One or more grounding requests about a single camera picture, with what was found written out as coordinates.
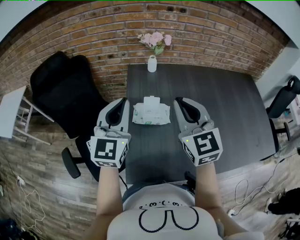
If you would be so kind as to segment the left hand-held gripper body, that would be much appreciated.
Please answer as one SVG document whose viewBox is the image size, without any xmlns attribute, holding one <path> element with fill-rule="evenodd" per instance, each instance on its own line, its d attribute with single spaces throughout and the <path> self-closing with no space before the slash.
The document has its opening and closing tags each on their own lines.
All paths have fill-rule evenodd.
<svg viewBox="0 0 300 240">
<path fill-rule="evenodd" d="M 91 161 L 99 167 L 121 168 L 129 150 L 131 134 L 107 127 L 94 127 L 86 142 Z"/>
</svg>

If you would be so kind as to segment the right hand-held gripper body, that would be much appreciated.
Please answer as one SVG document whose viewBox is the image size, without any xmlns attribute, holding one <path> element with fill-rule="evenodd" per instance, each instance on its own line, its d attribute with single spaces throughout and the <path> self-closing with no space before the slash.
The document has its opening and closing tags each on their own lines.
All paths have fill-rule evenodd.
<svg viewBox="0 0 300 240">
<path fill-rule="evenodd" d="M 219 129 L 212 120 L 180 133 L 179 140 L 194 166 L 217 161 L 223 152 Z"/>
</svg>

